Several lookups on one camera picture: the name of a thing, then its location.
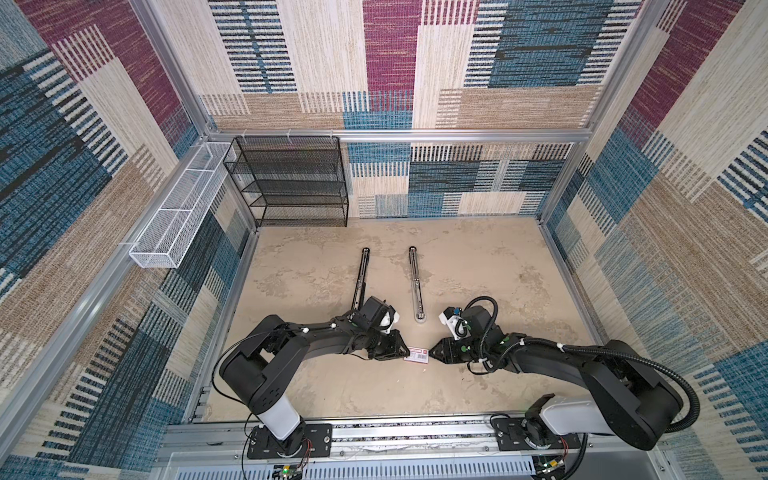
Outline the red staples box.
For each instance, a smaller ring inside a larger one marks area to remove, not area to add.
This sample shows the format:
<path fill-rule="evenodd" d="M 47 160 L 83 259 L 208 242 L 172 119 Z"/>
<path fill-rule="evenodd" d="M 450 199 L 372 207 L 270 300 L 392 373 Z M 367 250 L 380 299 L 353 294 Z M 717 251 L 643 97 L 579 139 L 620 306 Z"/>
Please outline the red staples box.
<path fill-rule="evenodd" d="M 429 351 L 423 348 L 410 348 L 409 354 L 404 360 L 411 363 L 427 364 L 429 362 Z"/>

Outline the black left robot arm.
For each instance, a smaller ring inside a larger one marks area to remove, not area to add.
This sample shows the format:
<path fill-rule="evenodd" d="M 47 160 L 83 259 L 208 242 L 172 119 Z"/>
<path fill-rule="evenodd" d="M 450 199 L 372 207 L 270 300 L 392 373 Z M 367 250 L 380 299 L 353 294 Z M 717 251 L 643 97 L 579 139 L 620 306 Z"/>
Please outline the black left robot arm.
<path fill-rule="evenodd" d="M 218 375 L 272 437 L 285 442 L 303 428 L 301 416 L 285 396 L 301 364 L 358 351 L 374 361 L 406 358 L 410 350 L 396 329 L 399 319 L 394 307 L 374 296 L 361 308 L 321 323 L 287 322 L 269 315 L 226 353 Z"/>

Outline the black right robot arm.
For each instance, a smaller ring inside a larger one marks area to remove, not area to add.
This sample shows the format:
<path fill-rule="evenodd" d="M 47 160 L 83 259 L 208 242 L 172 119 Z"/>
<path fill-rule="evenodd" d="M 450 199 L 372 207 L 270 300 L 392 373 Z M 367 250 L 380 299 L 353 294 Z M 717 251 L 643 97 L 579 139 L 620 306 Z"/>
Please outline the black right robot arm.
<path fill-rule="evenodd" d="M 613 435 L 649 451 L 665 434 L 691 427 L 700 400 L 682 375 L 639 356 L 628 344 L 562 344 L 522 333 L 506 334 L 492 313 L 479 305 L 448 307 L 439 319 L 448 337 L 429 351 L 444 364 L 478 365 L 479 375 L 509 371 L 536 374 L 577 385 L 587 396 L 542 396 L 526 414 L 532 444 L 547 445 L 553 435 Z"/>

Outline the aluminium mounting rail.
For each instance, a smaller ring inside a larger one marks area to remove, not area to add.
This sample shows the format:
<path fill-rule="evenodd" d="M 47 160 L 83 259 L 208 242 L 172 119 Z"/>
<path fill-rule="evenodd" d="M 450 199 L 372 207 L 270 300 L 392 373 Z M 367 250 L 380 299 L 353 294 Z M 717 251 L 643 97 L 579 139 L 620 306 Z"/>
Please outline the aluminium mounting rail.
<path fill-rule="evenodd" d="M 681 479 L 671 453 L 577 435 L 534 449 L 514 414 L 310 419 L 310 454 L 256 451 L 251 422 L 168 428 L 153 479 Z"/>

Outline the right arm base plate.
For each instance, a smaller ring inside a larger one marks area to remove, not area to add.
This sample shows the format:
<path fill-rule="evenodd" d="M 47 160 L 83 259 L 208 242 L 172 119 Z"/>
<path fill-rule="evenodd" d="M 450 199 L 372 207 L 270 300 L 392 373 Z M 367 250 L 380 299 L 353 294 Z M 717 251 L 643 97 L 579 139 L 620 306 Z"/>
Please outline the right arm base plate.
<path fill-rule="evenodd" d="M 578 434 L 556 435 L 538 420 L 494 414 L 489 418 L 500 451 L 578 450 L 582 437 Z"/>

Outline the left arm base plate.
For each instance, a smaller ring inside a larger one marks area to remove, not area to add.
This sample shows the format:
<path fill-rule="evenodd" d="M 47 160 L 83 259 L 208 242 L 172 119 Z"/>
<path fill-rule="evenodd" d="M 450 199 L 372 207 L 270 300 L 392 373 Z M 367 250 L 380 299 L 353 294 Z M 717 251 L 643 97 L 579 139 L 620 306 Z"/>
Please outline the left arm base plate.
<path fill-rule="evenodd" d="M 330 456 L 333 426 L 330 423 L 301 422 L 286 439 L 278 440 L 265 426 L 249 432 L 248 460 L 326 458 Z"/>

